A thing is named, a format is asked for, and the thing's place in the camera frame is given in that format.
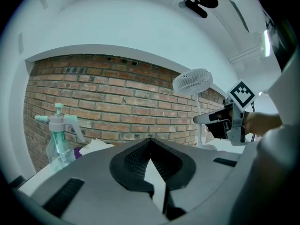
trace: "ceiling light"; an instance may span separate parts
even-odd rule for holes
[[[269,57],[271,52],[271,44],[269,40],[268,30],[266,30],[263,34],[264,34],[264,52],[265,52],[264,55],[266,57]]]

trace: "white ceiling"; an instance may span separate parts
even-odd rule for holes
[[[150,1],[172,7],[187,19],[192,20],[210,36],[228,59],[262,44],[262,34],[266,28],[263,10],[258,0],[232,0],[240,10],[250,32],[245,29],[237,11],[229,0],[219,1],[219,6],[214,9],[203,8],[208,13],[206,19],[196,16],[191,11],[180,9],[178,4],[182,0]],[[263,58],[258,53],[251,54],[250,58],[232,64],[238,76],[251,78],[268,71],[278,73],[279,76],[280,69],[274,55]],[[268,85],[257,89],[266,90]]]

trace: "spray bottle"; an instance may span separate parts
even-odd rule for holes
[[[79,128],[77,116],[62,115],[63,104],[56,103],[57,112],[53,116],[35,116],[42,122],[49,122],[51,139],[46,148],[47,157],[55,172],[75,161],[74,150],[65,138],[65,125],[71,125],[78,139],[84,143],[85,138]]]

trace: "white fan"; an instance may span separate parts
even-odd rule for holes
[[[212,84],[212,74],[204,68],[194,69],[180,74],[173,81],[174,91],[182,95],[194,95],[197,104],[199,115],[201,115],[201,108],[199,104],[198,93],[207,90]],[[199,125],[199,139],[198,144],[202,143],[202,127]]]

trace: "purple object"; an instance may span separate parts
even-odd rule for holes
[[[78,159],[82,156],[82,154],[79,152],[81,148],[74,148],[74,155],[75,155],[75,159]]]

